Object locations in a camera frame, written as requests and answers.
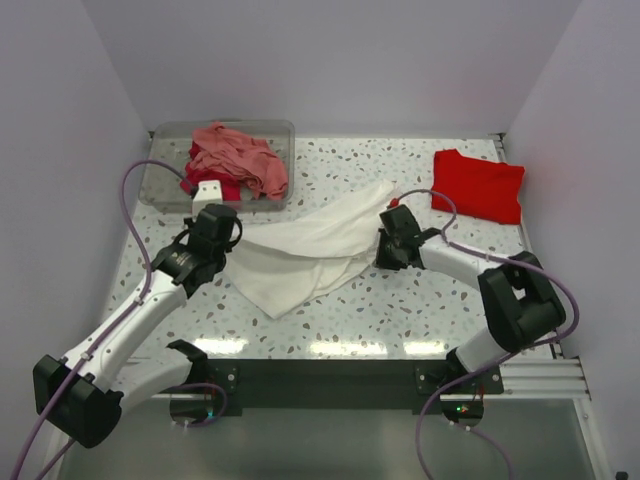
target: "terrazzo pattern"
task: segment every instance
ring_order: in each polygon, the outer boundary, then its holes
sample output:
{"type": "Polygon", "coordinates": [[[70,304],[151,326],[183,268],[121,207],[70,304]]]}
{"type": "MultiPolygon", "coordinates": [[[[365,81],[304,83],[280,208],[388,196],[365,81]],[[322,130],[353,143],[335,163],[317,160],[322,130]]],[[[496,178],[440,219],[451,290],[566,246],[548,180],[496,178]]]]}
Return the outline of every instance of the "terrazzo pattern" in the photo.
{"type": "MultiPolygon", "coordinates": [[[[281,212],[242,214],[249,223],[293,220],[365,187],[376,179],[396,182],[400,191],[433,183],[433,154],[457,148],[463,155],[498,161],[491,140],[298,138],[296,189],[281,212]]],[[[427,196],[408,199],[423,228],[449,218],[431,211],[427,196]]],[[[182,215],[159,213],[138,203],[134,222],[151,257],[182,227],[182,215]]],[[[459,217],[453,240],[480,249],[514,254],[522,250],[516,226],[459,217]]],[[[142,258],[127,239],[109,310],[143,277],[142,258]]],[[[202,287],[139,347],[135,357],[153,356],[172,340],[195,343],[210,356],[237,358],[443,358],[486,324],[480,295],[445,275],[415,269],[370,268],[331,294],[272,320],[220,275],[202,287]]],[[[525,352],[551,358],[550,349],[525,352]]]]}

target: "pink cloth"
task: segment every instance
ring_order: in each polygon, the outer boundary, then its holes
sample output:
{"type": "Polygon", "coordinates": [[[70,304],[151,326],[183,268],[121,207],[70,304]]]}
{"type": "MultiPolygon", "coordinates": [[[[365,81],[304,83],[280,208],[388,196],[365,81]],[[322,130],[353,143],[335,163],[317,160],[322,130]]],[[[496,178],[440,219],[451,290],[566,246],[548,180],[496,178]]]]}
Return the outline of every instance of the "pink cloth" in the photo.
{"type": "Polygon", "coordinates": [[[189,162],[192,170],[231,175],[251,189],[255,198],[262,193],[271,200],[284,196],[289,184],[287,170],[266,140],[215,122],[194,130],[193,142],[201,151],[189,162]]]}

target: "pile of clothes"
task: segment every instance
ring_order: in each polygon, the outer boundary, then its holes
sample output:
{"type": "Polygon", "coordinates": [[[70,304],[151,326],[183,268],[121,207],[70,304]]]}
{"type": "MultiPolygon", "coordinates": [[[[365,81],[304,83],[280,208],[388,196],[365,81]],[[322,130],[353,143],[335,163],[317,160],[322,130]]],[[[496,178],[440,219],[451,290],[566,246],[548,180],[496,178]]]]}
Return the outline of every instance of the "pile of clothes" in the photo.
{"type": "MultiPolygon", "coordinates": [[[[265,195],[269,200],[280,200],[287,191],[287,169],[267,141],[227,128],[220,122],[193,131],[189,156],[191,161],[185,168],[187,180],[192,185],[219,180],[225,201],[241,200],[243,186],[251,190],[256,199],[265,195]]],[[[189,192],[186,182],[180,186],[189,192]]]]}

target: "white cloth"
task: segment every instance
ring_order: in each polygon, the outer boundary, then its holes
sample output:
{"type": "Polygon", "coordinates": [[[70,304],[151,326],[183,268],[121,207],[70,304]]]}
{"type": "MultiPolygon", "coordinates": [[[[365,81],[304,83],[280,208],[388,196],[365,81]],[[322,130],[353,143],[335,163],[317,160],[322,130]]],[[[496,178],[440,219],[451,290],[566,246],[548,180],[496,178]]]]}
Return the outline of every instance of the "white cloth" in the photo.
{"type": "Polygon", "coordinates": [[[393,183],[382,180],[293,222],[246,226],[225,273],[244,296],[278,318],[373,262],[379,213],[393,193],[393,183]]]}

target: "white speckled surface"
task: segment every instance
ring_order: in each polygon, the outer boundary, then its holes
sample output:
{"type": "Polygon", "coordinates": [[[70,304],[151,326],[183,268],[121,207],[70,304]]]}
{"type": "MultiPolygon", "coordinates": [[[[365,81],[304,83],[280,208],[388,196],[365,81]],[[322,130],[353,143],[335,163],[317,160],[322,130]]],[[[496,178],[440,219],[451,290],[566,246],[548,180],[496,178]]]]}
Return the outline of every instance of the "white speckled surface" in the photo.
{"type": "MultiPolygon", "coordinates": [[[[433,183],[433,154],[457,148],[463,155],[497,161],[492,140],[296,139],[296,189],[281,212],[246,214],[250,223],[295,219],[375,179],[401,191],[433,183]]],[[[448,214],[431,211],[427,196],[408,204],[423,228],[441,226],[448,214]]],[[[182,216],[138,204],[134,221],[151,257],[180,231],[182,216]]],[[[522,250],[516,226],[459,217],[451,238],[481,249],[522,250]]],[[[142,279],[141,258],[127,239],[112,309],[142,279]]],[[[184,309],[164,320],[135,357],[150,357],[177,338],[195,342],[211,356],[240,358],[442,358],[485,325],[480,295],[439,273],[373,268],[326,297],[272,320],[245,299],[224,273],[202,287],[184,309]]],[[[550,358],[548,347],[526,352],[550,358]]]]}

